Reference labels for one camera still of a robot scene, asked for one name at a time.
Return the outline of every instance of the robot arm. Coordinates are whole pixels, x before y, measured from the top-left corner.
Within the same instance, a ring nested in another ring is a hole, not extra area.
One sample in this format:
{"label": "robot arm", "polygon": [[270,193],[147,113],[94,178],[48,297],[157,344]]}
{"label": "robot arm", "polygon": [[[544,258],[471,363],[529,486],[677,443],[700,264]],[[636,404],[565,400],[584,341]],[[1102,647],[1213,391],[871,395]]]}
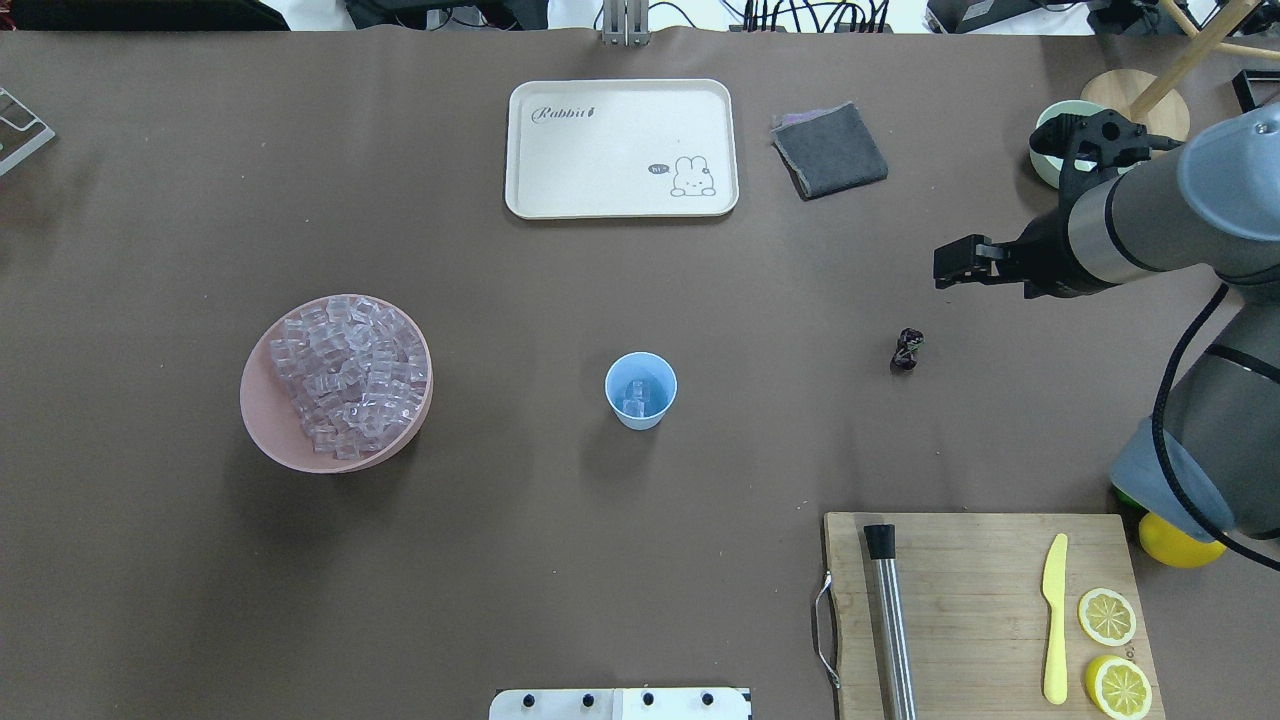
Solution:
{"label": "robot arm", "polygon": [[[1187,496],[1220,529],[1280,539],[1280,106],[1170,147],[1114,111],[1037,129],[1064,163],[1059,208],[1014,242],[969,236],[934,251],[934,281],[1021,282],[1027,297],[1092,295],[1155,273],[1212,266],[1245,307],[1169,395],[1165,441]],[[1211,539],[1165,482],[1147,420],[1112,482],[1199,539]]]}

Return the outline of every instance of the blue paper cup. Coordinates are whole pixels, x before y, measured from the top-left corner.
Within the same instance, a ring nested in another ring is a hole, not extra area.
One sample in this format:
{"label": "blue paper cup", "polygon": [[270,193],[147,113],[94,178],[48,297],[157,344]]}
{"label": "blue paper cup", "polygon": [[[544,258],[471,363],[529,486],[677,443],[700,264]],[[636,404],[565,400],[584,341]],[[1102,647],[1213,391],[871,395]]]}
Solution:
{"label": "blue paper cup", "polygon": [[[628,402],[627,393],[644,383],[640,402]],[[658,424],[676,401],[676,372],[653,352],[631,352],[618,357],[604,375],[604,398],[618,420],[632,430],[648,430]]]}

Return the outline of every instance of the yellow knife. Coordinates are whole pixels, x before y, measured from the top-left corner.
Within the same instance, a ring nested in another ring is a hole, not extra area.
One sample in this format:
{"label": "yellow knife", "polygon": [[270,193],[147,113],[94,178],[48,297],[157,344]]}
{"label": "yellow knife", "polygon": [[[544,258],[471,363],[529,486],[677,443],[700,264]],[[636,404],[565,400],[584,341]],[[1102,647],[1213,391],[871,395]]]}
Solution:
{"label": "yellow knife", "polygon": [[1066,603],[1066,536],[1059,533],[1044,559],[1041,593],[1048,601],[1048,656],[1044,659],[1044,700],[1053,705],[1066,702],[1066,626],[1062,606]]}

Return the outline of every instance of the brown tablecloth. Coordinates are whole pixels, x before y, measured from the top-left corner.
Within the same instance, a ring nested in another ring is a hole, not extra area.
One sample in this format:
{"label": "brown tablecloth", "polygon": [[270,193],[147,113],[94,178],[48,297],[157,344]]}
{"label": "brown tablecloth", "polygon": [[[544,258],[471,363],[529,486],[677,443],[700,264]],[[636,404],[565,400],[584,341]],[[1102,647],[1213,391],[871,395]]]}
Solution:
{"label": "brown tablecloth", "polygon": [[[1181,47],[0,36],[0,85],[59,132],[0,178],[3,715],[474,719],[498,688],[649,683],[832,717],[824,511],[1106,510],[1212,274],[1024,301],[934,291],[932,251],[1015,237],[1053,202],[1027,161],[1039,110]],[[1183,83],[1193,131],[1235,113],[1239,63]],[[737,208],[513,217],[511,91],[591,77],[722,81]],[[890,177],[804,202],[772,118],[844,100]],[[241,369],[280,314],[344,291],[412,314],[435,400],[392,461],[293,474],[246,434]],[[891,377],[906,325],[928,345]],[[600,389],[640,348],[681,383],[648,433]],[[1271,716],[1280,578],[1134,565],[1170,717]]]}

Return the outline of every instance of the black cap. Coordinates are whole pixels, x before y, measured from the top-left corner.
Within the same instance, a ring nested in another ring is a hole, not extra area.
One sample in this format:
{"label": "black cap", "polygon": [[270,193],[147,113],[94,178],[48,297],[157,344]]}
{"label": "black cap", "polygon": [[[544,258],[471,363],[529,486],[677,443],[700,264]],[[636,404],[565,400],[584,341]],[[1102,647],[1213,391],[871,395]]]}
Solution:
{"label": "black cap", "polygon": [[872,560],[893,559],[893,525],[865,525],[863,532],[867,533],[867,551]]}

